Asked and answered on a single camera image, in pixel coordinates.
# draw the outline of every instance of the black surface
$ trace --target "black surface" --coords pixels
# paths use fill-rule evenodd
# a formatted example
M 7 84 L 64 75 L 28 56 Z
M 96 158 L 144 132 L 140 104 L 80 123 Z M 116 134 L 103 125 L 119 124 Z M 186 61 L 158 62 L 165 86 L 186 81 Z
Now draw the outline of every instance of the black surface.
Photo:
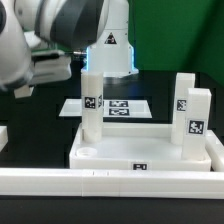
M 73 63 L 66 82 L 40 85 L 33 96 L 15 100 L 0 94 L 0 124 L 8 126 L 9 143 L 0 167 L 68 168 L 68 154 L 81 118 L 59 118 L 67 98 L 80 98 L 80 65 Z M 153 119 L 105 119 L 116 122 L 171 123 L 175 72 L 141 71 L 139 80 L 105 86 L 106 99 L 146 99 Z M 223 142 L 224 88 L 207 75 L 197 87 L 213 94 L 209 128 Z M 0 197 L 0 223 L 223 223 L 223 200 Z

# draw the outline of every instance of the white tray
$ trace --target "white tray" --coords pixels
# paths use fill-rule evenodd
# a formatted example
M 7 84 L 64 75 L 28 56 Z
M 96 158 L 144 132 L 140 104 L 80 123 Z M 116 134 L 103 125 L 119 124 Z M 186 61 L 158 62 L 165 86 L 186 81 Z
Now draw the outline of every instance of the white tray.
M 182 147 L 170 143 L 171 125 L 104 123 L 102 141 L 83 141 L 80 125 L 70 152 L 71 169 L 210 171 L 202 161 L 182 160 Z

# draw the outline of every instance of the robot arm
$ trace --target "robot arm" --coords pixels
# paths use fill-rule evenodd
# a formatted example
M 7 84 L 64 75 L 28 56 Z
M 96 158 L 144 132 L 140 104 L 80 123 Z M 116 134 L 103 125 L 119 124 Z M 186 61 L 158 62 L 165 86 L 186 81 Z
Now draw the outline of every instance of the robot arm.
M 0 1 L 0 89 L 14 89 L 32 78 L 31 52 L 14 14 L 13 1 Z
M 33 77 L 21 26 L 72 50 L 86 48 L 104 30 L 109 1 L 0 0 L 0 89 L 21 87 Z

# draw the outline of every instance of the white block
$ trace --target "white block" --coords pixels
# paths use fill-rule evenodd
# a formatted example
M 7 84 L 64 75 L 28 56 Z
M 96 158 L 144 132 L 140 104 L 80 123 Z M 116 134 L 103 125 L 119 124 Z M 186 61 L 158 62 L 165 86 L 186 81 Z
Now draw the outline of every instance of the white block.
M 224 146 L 210 130 L 206 133 L 206 150 L 212 159 L 213 170 L 224 172 Z
M 83 172 L 82 196 L 119 197 L 119 171 L 87 170 Z
M 23 86 L 19 89 L 14 90 L 15 98 L 24 98 L 32 96 L 34 87 Z
M 193 73 L 178 73 L 176 77 L 176 88 L 173 110 L 173 127 L 171 142 L 176 145 L 182 145 L 184 128 L 185 128 L 185 113 L 187 107 L 187 91 L 188 88 L 193 88 L 195 85 L 195 74 Z
M 224 174 L 123 171 L 121 197 L 224 198 Z
M 83 172 L 0 169 L 0 195 L 82 196 Z
M 103 126 L 103 73 L 82 73 L 82 103 L 84 140 L 99 142 Z
M 211 104 L 208 89 L 189 89 L 182 158 L 205 159 L 205 135 Z
M 0 152 L 8 142 L 7 128 L 0 126 Z

